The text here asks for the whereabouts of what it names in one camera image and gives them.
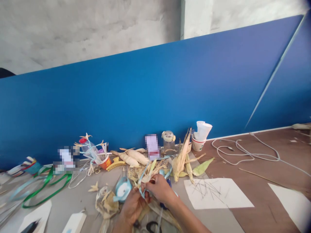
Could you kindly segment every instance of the white cable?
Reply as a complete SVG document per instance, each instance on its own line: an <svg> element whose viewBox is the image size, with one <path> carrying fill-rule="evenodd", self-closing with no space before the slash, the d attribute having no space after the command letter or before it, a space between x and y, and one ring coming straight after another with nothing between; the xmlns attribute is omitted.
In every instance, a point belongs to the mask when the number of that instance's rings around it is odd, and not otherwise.
<svg viewBox="0 0 311 233"><path fill-rule="evenodd" d="M82 169L80 169L80 172L78 173L78 175L77 175L75 178L73 178L73 177L74 177L73 175L71 176L71 180L70 180L69 185L68 185L68 188L69 188L69 189L73 189L73 188L77 187L77 186L86 178L87 173L88 173L88 172L87 172L88 169L86 169L85 166L86 166L88 163L91 163L91 161L87 161L87 162L83 165ZM79 174L81 173L81 171L86 171L85 176L84 176L84 177L82 178L82 180L80 180L74 187L70 187L70 184L79 176Z"/></svg>
<svg viewBox="0 0 311 233"><path fill-rule="evenodd" d="M215 147L215 148L217 149L218 155L219 155L223 160L225 160L227 163L229 163L229 164L231 164L231 165L238 165L239 163L244 162L244 161L252 161L252 160L255 160L255 158L263 159L263 160L267 160L267 161L271 161L271 162L278 162L278 161L281 161L281 162L284 162L284 163L286 163L286 164L288 164L288 165L290 165L290 166L292 166L292 167L294 167L294 168L296 168L296 169L302 171L303 173L305 173L305 174L307 174L308 176L311 177L311 175L310 175L309 173L307 173L306 171L304 171L304 170L302 170L302 169L300 169L300 168L298 168L298 167L296 167L296 166L294 166L294 165L292 165L292 164L290 164L290 163L288 163L288 162L285 162L285 161L281 160L280 155L279 155L279 153L277 152L276 149L274 149L274 148L272 148L271 146L267 145L266 143L262 142L262 141L261 141L259 138L257 138L253 133L249 133L249 134L252 135L252 136L254 136L259 142L261 142L261 143L264 144L265 146L267 146L267 147L271 148L272 150L274 150L274 152L275 152L275 154L276 154L276 157L273 156L273 155L268 155L268 154L256 154L256 153L254 154L254 153L250 153L250 152L248 152L245 148L243 148L243 147L238 143L238 141L241 141L241 140L233 141L233 140L227 140L227 139L215 139L215 140L212 142L212 146ZM233 149L232 149L231 147L229 147L229 146L219 146L219 147L214 146L214 142L217 141L217 140L234 142L234 143L236 144L236 147L237 147L240 151L242 151L243 153L245 153L245 154L228 154L228 153L222 151L220 148L226 147L226 148L228 148L228 149L230 149L230 150L233 150ZM250 156L250 157L252 157L252 158L251 158L251 159L246 159L246 160L241 160L241 161L239 161L239 162L237 162L237 163L231 163L231 162L229 162L228 160L226 160L225 158L223 158L223 157L220 155L219 152L222 152L223 154L226 154L226 155L232 155L232 156ZM261 156L269 156L269 157L273 157L274 159L273 159L273 160L272 160L272 159L267 159L267 158L263 158L263 157L261 157Z"/></svg>

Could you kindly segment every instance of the charging cable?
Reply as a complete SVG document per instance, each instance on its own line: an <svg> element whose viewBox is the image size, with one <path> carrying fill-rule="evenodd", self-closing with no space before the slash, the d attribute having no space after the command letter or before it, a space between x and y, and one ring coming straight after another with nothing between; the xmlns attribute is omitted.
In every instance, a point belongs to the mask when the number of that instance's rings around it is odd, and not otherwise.
<svg viewBox="0 0 311 233"><path fill-rule="evenodd" d="M231 165L238 165L239 163L244 162L244 161L252 161L252 160L255 160L255 158L262 159L262 160L267 160L267 161L271 161L271 162L278 162L278 161L281 161L281 162L284 162L284 163L286 163L286 164L288 164L288 165L290 165L290 166L292 166L292 167L294 167L294 168L296 168L296 169L302 171L303 173L305 173L305 174L307 174L308 176L311 177L311 175L310 175L309 173L307 173L306 171L304 171L304 170L302 170L302 169L300 169L300 168L298 168L298 167L296 167L296 166L294 166L294 165L292 165L292 164L290 164L290 163L288 163L288 162L285 162L284 160L281 160L280 155L279 155L279 153L277 152L276 149L274 149L274 148L272 148L271 146L267 145L266 143L262 142L262 141L261 141L259 138L257 138L252 132L250 132L249 134L250 134L251 136L255 137L259 142L261 142L261 143L264 144L265 146L267 146L267 147L269 147L270 149L274 150L276 156L268 155L268 154L250 153L250 152L248 152L245 148L243 148L243 147L238 143L239 141L242 141L241 139L236 140L236 141L227 140L227 139L215 139L215 140L212 142L212 146L213 146L214 148L217 149L218 155L219 155L223 160L225 160L227 163L229 163L229 164L231 164ZM217 140L234 142L235 145L236 145L236 147L237 147L240 151L242 151L243 153L245 153L245 154L228 154L228 153L222 151L220 148L224 148L224 147L225 147L225 148L228 148L229 150L234 151L233 148L232 148L232 147L229 147L229 146L219 146L219 147L216 147L216 146L214 146L214 142L217 141ZM239 161L239 162L237 162L237 163L231 163L231 162L229 162L228 160L226 160L224 157L222 157L222 156L220 155L219 152L221 152L221 153L223 153L223 154L226 154L226 155L232 155L232 156L250 156L251 158L250 158L250 159L241 160L241 161Z"/></svg>

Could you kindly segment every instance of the hand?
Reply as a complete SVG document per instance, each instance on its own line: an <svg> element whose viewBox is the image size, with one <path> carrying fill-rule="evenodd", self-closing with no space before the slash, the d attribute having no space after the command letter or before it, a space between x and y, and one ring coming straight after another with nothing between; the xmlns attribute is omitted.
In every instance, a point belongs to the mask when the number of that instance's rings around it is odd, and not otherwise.
<svg viewBox="0 0 311 233"><path fill-rule="evenodd" d="M145 199L142 198L137 187L133 188L127 196L125 203L122 207L120 216L126 224L133 226L138 219L140 213L147 203L151 202L148 192L145 192Z"/></svg>
<svg viewBox="0 0 311 233"><path fill-rule="evenodd" d="M162 202L164 205L168 206L169 204L172 204L172 202L178 197L169 186L164 176L155 174L152 178L155 180L155 184L150 182L145 184L142 183L142 187L152 192L157 200Z"/></svg>

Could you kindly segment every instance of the blue panel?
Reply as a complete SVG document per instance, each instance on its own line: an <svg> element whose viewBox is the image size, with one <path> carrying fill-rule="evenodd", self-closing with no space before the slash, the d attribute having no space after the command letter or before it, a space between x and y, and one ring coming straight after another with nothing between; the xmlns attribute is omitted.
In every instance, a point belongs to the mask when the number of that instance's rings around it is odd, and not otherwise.
<svg viewBox="0 0 311 233"><path fill-rule="evenodd" d="M311 116L311 12L255 111L248 131L310 122Z"/></svg>
<svg viewBox="0 0 311 233"><path fill-rule="evenodd" d="M197 120L209 137L241 133L301 16L0 80L0 168L85 132L109 149L144 147L144 135L184 137Z"/></svg>

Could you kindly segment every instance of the concrete wall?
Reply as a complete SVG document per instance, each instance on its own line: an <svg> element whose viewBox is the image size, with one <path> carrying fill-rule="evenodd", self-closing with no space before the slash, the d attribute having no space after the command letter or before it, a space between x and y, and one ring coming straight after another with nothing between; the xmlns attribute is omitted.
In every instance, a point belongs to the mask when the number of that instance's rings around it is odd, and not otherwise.
<svg viewBox="0 0 311 233"><path fill-rule="evenodd" d="M242 28L305 14L306 0L182 0L181 38Z"/></svg>
<svg viewBox="0 0 311 233"><path fill-rule="evenodd" d="M1 0L0 67L21 74L180 38L180 0Z"/></svg>

